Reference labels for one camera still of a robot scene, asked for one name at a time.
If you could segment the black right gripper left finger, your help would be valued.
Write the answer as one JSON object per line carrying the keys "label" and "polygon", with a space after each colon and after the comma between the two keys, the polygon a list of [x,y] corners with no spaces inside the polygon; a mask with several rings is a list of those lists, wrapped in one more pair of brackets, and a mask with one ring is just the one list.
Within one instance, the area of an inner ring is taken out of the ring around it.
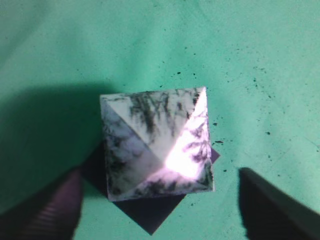
{"label": "black right gripper left finger", "polygon": [[0,215],[2,240],[71,240],[81,217],[83,179],[78,167]]}

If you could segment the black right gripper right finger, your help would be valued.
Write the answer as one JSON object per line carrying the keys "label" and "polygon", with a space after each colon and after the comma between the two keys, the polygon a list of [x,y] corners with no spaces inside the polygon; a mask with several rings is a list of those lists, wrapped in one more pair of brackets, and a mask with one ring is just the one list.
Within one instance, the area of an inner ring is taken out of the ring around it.
{"label": "black right gripper right finger", "polygon": [[238,207],[250,240],[318,240],[320,215],[248,167],[238,170]]}

